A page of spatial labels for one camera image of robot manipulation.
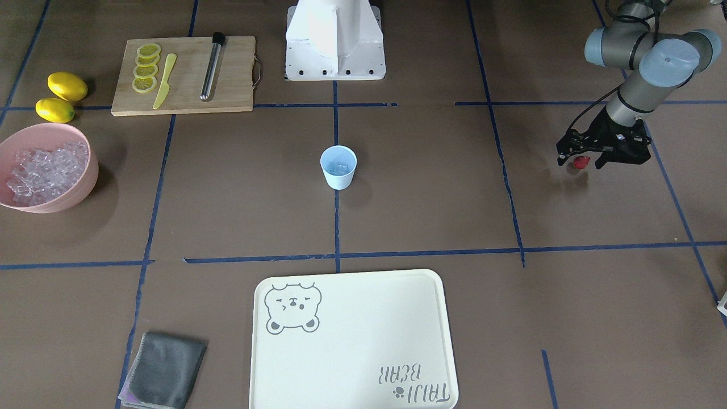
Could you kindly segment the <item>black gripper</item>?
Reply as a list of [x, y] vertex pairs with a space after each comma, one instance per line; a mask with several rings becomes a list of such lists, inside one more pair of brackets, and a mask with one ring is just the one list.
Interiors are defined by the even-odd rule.
[[643, 165], [651, 158], [646, 145], [646, 125], [640, 117], [634, 117], [631, 125], [622, 125], [613, 120], [603, 108], [590, 124], [590, 137], [582, 134], [565, 134], [557, 142], [557, 163], [565, 165], [572, 156], [587, 151], [603, 149], [595, 161], [595, 168], [602, 169], [607, 163]]

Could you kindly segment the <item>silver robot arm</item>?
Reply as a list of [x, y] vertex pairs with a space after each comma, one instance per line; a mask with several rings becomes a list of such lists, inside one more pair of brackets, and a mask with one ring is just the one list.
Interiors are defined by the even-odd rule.
[[646, 117], [673, 91], [712, 67], [724, 49], [712, 30], [662, 32], [661, 16], [668, 6], [668, 1], [623, 1], [617, 10], [609, 11], [611, 25], [589, 34], [585, 59], [601, 67], [629, 70], [629, 75], [603, 96], [607, 104], [587, 130], [568, 127], [556, 144], [558, 165], [586, 153], [598, 154], [597, 169], [611, 162], [643, 165], [651, 158]]

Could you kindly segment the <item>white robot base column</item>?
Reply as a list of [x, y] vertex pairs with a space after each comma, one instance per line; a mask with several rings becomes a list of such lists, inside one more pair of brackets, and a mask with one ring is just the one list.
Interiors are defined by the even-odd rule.
[[375, 81], [386, 75], [379, 7], [299, 1], [287, 10], [285, 79]]

